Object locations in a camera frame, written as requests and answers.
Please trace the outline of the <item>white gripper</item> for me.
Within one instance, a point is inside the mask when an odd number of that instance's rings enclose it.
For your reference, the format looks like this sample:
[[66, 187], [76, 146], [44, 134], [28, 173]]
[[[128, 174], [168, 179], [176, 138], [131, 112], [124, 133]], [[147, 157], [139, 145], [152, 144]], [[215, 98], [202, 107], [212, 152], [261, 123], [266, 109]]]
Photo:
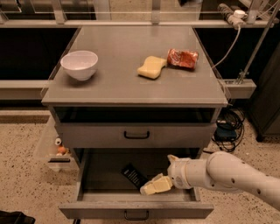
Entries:
[[186, 177], [186, 166], [190, 158], [178, 158], [174, 155], [168, 155], [167, 157], [170, 162], [167, 169], [168, 176], [160, 173], [152, 180], [148, 181], [140, 188], [140, 193], [142, 195], [167, 192], [172, 189], [172, 185], [178, 189], [192, 188]]

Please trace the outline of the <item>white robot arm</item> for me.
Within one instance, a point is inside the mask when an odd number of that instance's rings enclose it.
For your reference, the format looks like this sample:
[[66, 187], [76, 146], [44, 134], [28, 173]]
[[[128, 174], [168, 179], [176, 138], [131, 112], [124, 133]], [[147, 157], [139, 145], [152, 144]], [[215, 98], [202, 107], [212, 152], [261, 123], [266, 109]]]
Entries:
[[167, 192], [173, 186], [229, 193], [244, 191], [280, 210], [280, 179], [256, 170], [232, 154], [217, 151], [208, 159], [167, 157], [170, 161], [167, 175], [160, 173], [142, 185], [142, 195]]

